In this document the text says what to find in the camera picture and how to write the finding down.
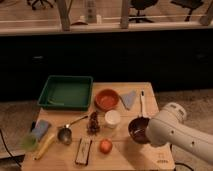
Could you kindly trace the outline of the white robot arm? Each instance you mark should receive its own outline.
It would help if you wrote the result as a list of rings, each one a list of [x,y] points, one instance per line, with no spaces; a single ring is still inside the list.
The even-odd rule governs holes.
[[[170,102],[149,120],[145,135],[152,146],[169,142],[213,165],[213,135],[187,127],[186,117],[181,105]]]

